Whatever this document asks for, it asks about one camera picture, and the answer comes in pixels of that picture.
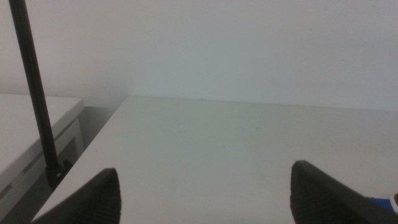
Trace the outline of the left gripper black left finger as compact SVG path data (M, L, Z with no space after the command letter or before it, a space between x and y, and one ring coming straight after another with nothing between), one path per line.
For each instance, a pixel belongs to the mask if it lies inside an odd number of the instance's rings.
M33 224L119 224L121 191L114 168L103 169Z

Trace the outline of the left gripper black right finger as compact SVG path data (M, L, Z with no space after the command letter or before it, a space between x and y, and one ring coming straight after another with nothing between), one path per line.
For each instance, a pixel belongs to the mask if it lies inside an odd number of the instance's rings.
M397 224L397 213L377 204L307 161L296 161L290 178L295 223Z

